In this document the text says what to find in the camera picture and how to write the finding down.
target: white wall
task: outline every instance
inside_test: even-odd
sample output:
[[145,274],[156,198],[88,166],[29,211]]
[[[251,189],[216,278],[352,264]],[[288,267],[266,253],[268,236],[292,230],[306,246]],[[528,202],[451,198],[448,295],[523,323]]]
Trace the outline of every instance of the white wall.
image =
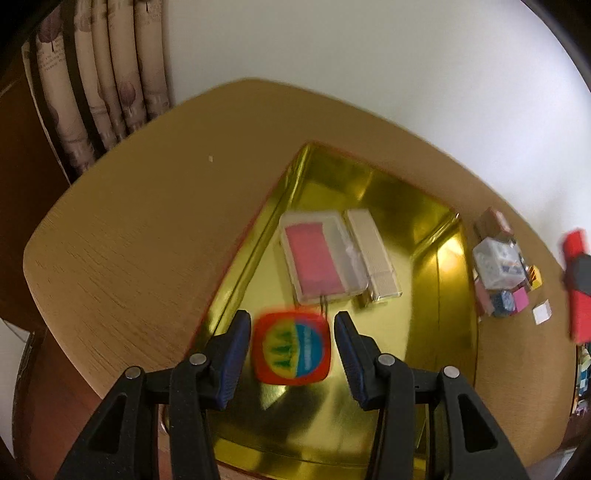
[[454,157],[558,258],[563,232],[591,234],[591,94],[520,0],[165,0],[164,15],[176,103],[243,77],[316,90]]

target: small box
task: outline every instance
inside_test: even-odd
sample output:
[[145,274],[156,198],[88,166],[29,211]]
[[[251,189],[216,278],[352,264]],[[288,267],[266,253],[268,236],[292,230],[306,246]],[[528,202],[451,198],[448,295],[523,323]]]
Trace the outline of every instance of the small box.
[[513,229],[505,215],[492,207],[480,215],[474,223],[474,229],[480,240],[489,236],[501,242],[508,242],[513,238]]
[[524,310],[530,304],[530,298],[527,296],[527,292],[524,287],[513,292],[513,298],[515,299],[515,308],[518,312]]
[[478,301],[479,314],[492,315],[495,312],[495,306],[492,304],[491,296],[484,288],[480,278],[474,282],[474,291]]
[[540,323],[545,322],[552,316],[552,310],[550,309],[550,302],[546,300],[541,305],[538,305],[534,308],[534,320],[535,324],[539,325]]
[[530,290],[535,290],[542,286],[542,274],[540,269],[535,265],[532,265],[527,271],[527,277],[530,283]]
[[495,317],[508,317],[515,313],[515,299],[509,290],[503,290],[493,294],[491,300],[495,307]]

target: red object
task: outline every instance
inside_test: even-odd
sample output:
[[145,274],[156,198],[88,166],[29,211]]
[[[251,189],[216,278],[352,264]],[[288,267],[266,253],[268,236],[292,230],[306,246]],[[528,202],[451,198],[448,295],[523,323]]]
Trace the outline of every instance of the red object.
[[[270,333],[269,331],[278,323],[289,321],[306,325],[313,329],[318,334],[322,346],[322,357],[315,369],[307,375],[294,378],[277,375],[267,364],[264,354],[264,342],[267,333]],[[288,310],[285,312],[267,313],[259,317],[255,322],[251,348],[252,366],[256,377],[263,383],[271,385],[307,385],[324,380],[329,374],[330,348],[330,328],[322,315],[309,310]]]
[[568,264],[574,258],[587,253],[585,231],[578,229],[568,233],[562,244],[564,261]]
[[591,341],[591,297],[569,290],[570,334],[576,343]]
[[[587,254],[586,243],[584,230],[574,230],[566,235],[562,245],[566,262],[565,279],[573,277],[573,261]],[[579,271],[579,277],[586,274]],[[591,297],[579,291],[574,282],[566,281],[566,288],[569,291],[571,338],[576,343],[591,342]]]
[[285,228],[303,297],[344,293],[326,243],[322,223],[298,223]]

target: brown box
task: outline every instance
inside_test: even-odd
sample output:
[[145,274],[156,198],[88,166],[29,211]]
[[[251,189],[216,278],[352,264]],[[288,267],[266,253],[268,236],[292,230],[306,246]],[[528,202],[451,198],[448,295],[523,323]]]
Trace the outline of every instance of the brown box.
[[474,223],[474,229],[480,240],[489,236],[501,242],[508,242],[513,237],[513,229],[505,215],[492,207],[480,215]]

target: clear plastic case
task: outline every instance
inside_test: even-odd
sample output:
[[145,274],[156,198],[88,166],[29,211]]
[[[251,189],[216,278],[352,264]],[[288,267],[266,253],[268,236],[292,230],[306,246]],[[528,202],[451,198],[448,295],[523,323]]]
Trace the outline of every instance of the clear plastic case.
[[279,229],[298,303],[336,300],[368,288],[363,260],[339,212],[285,212]]
[[512,290],[525,280],[519,253],[510,244],[485,238],[472,251],[487,290]]

